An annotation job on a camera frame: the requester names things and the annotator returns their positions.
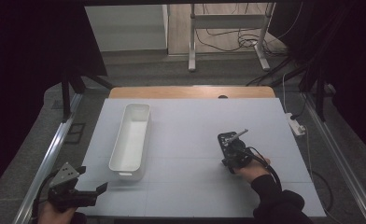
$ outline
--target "person's right hand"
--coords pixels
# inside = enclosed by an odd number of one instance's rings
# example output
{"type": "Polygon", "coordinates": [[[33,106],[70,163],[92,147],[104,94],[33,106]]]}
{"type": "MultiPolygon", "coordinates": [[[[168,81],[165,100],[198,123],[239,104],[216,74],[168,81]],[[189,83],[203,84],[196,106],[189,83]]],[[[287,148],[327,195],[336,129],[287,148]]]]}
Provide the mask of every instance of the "person's right hand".
{"type": "MultiPolygon", "coordinates": [[[[267,161],[268,164],[270,164],[270,160],[265,158],[265,160],[267,161]]],[[[240,169],[233,169],[235,171],[236,174],[241,175],[249,184],[252,183],[252,181],[254,179],[256,179],[257,177],[261,176],[261,175],[269,175],[270,172],[264,168],[263,165],[261,165],[261,163],[259,163],[256,160],[252,160],[250,162],[250,164],[248,164],[246,167],[244,168],[240,168],[240,169]]]]}

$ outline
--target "white tabletop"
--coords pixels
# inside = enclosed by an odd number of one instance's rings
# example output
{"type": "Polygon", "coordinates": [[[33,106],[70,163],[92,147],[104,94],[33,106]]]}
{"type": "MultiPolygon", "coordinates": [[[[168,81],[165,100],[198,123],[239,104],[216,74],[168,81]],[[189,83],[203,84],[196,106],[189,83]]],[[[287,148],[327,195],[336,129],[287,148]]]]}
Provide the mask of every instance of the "white tabletop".
{"type": "Polygon", "coordinates": [[[301,194],[309,217],[324,217],[317,192],[279,99],[106,99],[77,189],[108,182],[89,216],[253,217],[258,195],[221,160],[219,133],[241,132],[246,146],[270,158],[283,189],[301,194]],[[138,182],[118,180],[108,163],[126,105],[150,105],[146,172],[138,182]]]}

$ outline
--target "white desk leg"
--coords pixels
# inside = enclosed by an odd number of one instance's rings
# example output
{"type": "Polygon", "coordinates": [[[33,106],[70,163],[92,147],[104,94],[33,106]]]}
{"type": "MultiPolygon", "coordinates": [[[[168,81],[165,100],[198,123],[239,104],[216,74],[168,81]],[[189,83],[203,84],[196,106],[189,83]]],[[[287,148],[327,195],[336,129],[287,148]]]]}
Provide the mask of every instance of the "white desk leg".
{"type": "Polygon", "coordinates": [[[195,32],[195,14],[194,14],[194,4],[191,4],[191,15],[190,15],[190,49],[189,49],[189,71],[195,71],[195,42],[194,42],[194,32],[195,32]]]}
{"type": "Polygon", "coordinates": [[[270,20],[271,20],[271,14],[273,13],[274,4],[275,3],[270,3],[270,5],[267,7],[267,11],[265,12],[265,17],[264,17],[264,24],[261,28],[260,35],[259,35],[259,40],[258,40],[257,44],[255,45],[255,51],[260,60],[262,70],[264,70],[266,72],[270,71],[270,65],[268,64],[267,59],[265,59],[262,42],[264,41],[265,33],[267,32],[268,24],[270,23],[270,20]]]}

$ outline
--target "black sleeve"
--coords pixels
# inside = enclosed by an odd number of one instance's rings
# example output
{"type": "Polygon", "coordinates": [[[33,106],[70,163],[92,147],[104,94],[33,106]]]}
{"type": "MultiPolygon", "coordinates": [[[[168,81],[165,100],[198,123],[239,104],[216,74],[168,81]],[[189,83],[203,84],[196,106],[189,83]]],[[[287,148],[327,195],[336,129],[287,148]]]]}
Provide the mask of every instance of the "black sleeve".
{"type": "Polygon", "coordinates": [[[253,211],[253,216],[261,223],[313,223],[302,212],[303,197],[290,190],[279,189],[271,175],[259,176],[251,187],[260,196],[259,207],[253,211]]]}

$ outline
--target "gray carpet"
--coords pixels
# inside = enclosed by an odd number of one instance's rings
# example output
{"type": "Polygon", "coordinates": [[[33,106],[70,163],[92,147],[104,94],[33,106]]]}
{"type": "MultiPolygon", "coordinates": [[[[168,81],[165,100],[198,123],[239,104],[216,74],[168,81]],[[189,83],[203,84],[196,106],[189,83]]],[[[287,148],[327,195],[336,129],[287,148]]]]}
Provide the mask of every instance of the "gray carpet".
{"type": "MultiPolygon", "coordinates": [[[[105,77],[105,79],[120,86],[242,86],[252,78],[265,74],[261,71],[259,62],[253,55],[246,55],[232,60],[228,60],[229,57],[228,55],[219,57],[199,56],[195,73],[188,71],[188,62],[183,59],[172,59],[164,62],[140,62],[140,60],[136,60],[131,63],[112,63],[106,67],[108,77],[105,77]]],[[[282,60],[283,58],[271,58],[270,64],[274,67],[282,60]]],[[[275,77],[266,79],[263,83],[266,84],[273,78],[282,77],[284,72],[294,68],[294,66],[291,63],[284,70],[278,72],[275,77]]],[[[297,91],[298,81],[300,81],[300,77],[286,83],[286,106],[288,112],[293,114],[299,113],[304,103],[303,98],[297,91]]],[[[75,127],[82,128],[82,135],[79,136],[74,133],[67,136],[67,143],[63,145],[55,167],[60,167],[61,164],[66,162],[66,158],[69,158],[69,162],[74,166],[81,164],[96,124],[94,118],[99,116],[103,101],[108,95],[108,90],[97,83],[88,79],[85,79],[85,82],[88,89],[80,102],[74,120],[75,127]]],[[[274,90],[277,97],[282,101],[282,88],[278,87],[274,90]]],[[[14,161],[0,179],[0,223],[11,223],[16,216],[22,199],[61,122],[61,99],[60,86],[50,88],[45,93],[44,106],[33,129],[22,144],[14,161]]],[[[335,134],[336,140],[344,150],[364,188],[366,188],[366,147],[336,112],[330,98],[325,100],[325,117],[333,134],[335,134]]],[[[298,121],[309,130],[308,140],[312,170],[327,181],[326,184],[320,177],[314,175],[315,185],[321,201],[325,204],[325,207],[330,208],[332,216],[341,223],[366,223],[308,111],[304,110],[303,114],[298,117],[298,121]],[[331,192],[328,190],[327,185],[331,187],[331,192]],[[331,193],[334,198],[332,207],[331,193]]],[[[297,137],[296,141],[303,159],[309,167],[306,136],[297,137]]],[[[89,219],[90,223],[98,223],[98,221],[112,223],[111,219],[89,219]]],[[[315,223],[335,223],[330,217],[314,218],[314,221],[315,223]]],[[[121,219],[116,223],[142,222],[121,219]]]]}

